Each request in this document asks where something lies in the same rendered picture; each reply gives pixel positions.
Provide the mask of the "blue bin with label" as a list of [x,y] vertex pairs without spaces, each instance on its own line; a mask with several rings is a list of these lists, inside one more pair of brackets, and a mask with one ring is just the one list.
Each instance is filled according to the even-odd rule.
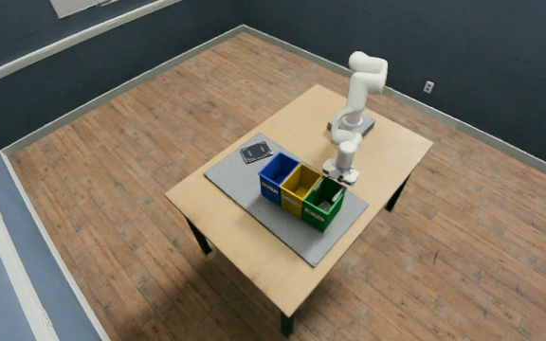
[[282,204],[280,185],[299,164],[296,159],[278,152],[258,172],[262,196],[280,206]]

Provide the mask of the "green returns bin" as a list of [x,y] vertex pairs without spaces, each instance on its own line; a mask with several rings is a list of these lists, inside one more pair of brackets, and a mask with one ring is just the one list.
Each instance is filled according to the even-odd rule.
[[[336,211],[337,206],[339,205],[343,197],[342,195],[347,190],[347,187],[339,195],[336,202],[332,203],[332,199],[335,197],[336,194],[339,193],[341,189],[342,187],[339,185],[339,183],[329,177],[328,179],[325,178],[322,181],[322,183],[320,184],[320,188],[317,190],[316,193],[313,191],[312,188],[311,191],[303,199],[304,205],[302,220],[323,233],[326,224]],[[327,213],[317,207],[325,200],[332,206]]]

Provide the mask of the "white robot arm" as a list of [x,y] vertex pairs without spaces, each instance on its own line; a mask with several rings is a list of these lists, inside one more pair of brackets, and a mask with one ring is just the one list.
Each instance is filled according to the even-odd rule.
[[344,178],[343,171],[354,169],[355,152],[362,142],[361,134],[339,130],[338,123],[342,120],[346,126],[353,128],[362,124],[361,114],[365,110],[368,95],[379,95],[384,89],[388,64],[383,59],[355,52],[349,60],[349,67],[354,74],[350,79],[347,104],[335,117],[330,134],[330,142],[338,146],[338,151],[336,169],[331,170],[329,176],[337,180]]

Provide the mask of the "yellow recycling bin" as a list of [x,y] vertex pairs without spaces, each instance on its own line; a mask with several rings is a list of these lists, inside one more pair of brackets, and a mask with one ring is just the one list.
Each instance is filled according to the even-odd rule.
[[301,219],[303,199],[322,175],[322,173],[300,163],[280,185],[282,208]]

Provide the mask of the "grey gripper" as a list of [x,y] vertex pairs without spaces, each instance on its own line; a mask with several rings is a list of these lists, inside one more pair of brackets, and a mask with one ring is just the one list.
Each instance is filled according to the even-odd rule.
[[[323,164],[322,171],[324,173],[322,175],[322,178],[317,183],[317,185],[313,188],[314,192],[316,192],[319,189],[321,182],[325,178],[327,179],[328,177],[331,177],[331,176],[329,176],[329,174],[330,174],[331,171],[334,171],[335,169],[336,169],[336,160],[333,159],[333,158],[327,159],[327,161]],[[350,186],[350,183],[351,183],[351,187],[352,187],[355,184],[355,182],[357,181],[358,176],[359,176],[359,172],[357,170],[349,170],[349,171],[343,171],[343,172],[344,172],[343,176],[345,176],[344,179],[340,178],[339,180],[337,180],[340,183],[339,185],[342,187],[342,189],[332,199],[332,203],[334,203],[337,200],[340,193],[345,189],[345,186],[346,185]],[[333,177],[331,177],[331,178],[333,178]],[[335,179],[335,178],[333,178],[333,179]],[[343,182],[343,180],[344,180],[344,182]]]

